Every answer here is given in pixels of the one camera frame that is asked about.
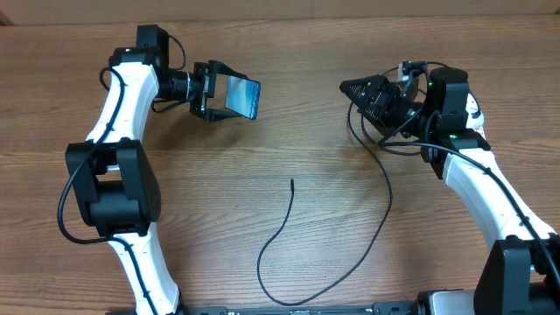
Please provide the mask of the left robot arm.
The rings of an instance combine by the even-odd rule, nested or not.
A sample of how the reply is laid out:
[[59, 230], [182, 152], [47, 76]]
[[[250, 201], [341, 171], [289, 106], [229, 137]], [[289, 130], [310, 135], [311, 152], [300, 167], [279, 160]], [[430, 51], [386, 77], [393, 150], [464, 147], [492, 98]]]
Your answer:
[[217, 61], [185, 72], [168, 65], [159, 47], [117, 48], [107, 72], [108, 96], [97, 124], [65, 154], [69, 180], [83, 221], [97, 230], [96, 243], [118, 255], [136, 299], [135, 314], [185, 314], [179, 286], [166, 266], [158, 240], [161, 192], [142, 144], [148, 115], [189, 104], [207, 122], [254, 120], [261, 84]]

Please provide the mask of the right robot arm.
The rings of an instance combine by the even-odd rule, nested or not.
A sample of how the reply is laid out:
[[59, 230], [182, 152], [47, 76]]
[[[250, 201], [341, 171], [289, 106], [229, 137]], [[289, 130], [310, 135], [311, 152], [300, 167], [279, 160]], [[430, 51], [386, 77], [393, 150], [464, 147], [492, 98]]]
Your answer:
[[559, 234], [522, 200], [501, 172], [466, 71], [404, 61], [397, 78], [344, 80], [340, 91], [381, 134], [387, 150], [419, 148], [423, 161], [464, 202], [489, 256], [473, 290], [427, 290], [413, 301], [379, 302], [375, 314], [557, 314]]

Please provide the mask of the Samsung Galaxy smartphone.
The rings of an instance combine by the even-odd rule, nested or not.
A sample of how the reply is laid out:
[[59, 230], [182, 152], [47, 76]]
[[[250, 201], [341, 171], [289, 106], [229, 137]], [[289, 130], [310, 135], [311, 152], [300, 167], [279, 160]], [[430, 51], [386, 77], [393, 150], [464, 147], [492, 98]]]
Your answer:
[[255, 80], [229, 76], [225, 107], [250, 120], [257, 118], [261, 83]]

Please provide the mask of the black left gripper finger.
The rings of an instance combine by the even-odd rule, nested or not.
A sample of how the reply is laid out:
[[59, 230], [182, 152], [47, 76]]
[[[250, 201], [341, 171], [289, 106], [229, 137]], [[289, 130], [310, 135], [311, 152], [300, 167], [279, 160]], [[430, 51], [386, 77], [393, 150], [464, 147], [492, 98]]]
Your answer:
[[207, 108], [204, 113], [204, 119], [210, 123], [215, 123], [229, 118], [242, 117], [241, 114], [229, 109]]
[[211, 74], [223, 74], [226, 76], [233, 76], [236, 78], [247, 79], [248, 76], [244, 73], [239, 73], [233, 70], [231, 67], [225, 65], [224, 63], [218, 60], [210, 60], [209, 61], [210, 73]]

